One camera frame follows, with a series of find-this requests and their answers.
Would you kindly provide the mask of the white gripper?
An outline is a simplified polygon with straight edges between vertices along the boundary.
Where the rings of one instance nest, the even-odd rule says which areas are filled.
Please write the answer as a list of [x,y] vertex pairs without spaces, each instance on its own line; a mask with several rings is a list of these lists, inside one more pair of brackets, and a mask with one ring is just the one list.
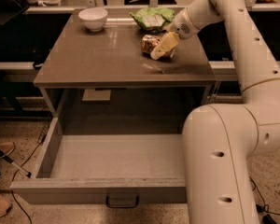
[[186,7],[175,15],[173,21],[166,27],[166,31],[169,33],[161,38],[160,43],[150,53],[153,60],[158,60],[174,49],[179,44],[179,37],[189,39],[198,34],[200,29],[191,20],[189,9]]

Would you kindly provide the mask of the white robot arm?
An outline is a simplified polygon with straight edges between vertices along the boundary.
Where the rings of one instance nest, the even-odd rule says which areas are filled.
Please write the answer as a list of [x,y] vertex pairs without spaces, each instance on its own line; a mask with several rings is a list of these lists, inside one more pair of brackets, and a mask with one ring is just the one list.
[[190,112],[183,127],[190,224],[260,224],[246,159],[280,148],[280,66],[245,0],[196,0],[169,25],[151,56],[222,21],[243,101]]

